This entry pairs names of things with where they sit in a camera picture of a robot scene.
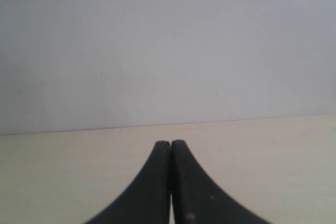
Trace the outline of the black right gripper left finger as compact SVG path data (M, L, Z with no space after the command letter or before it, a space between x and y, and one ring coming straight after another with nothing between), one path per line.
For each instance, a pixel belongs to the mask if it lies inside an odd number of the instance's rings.
M169 223L170 143L157 141L131 184L87 223Z

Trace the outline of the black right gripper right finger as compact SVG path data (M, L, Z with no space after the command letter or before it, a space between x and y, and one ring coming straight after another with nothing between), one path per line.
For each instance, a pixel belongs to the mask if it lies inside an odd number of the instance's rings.
M184 140L171 146L175 223L267 223L226 194L203 170Z

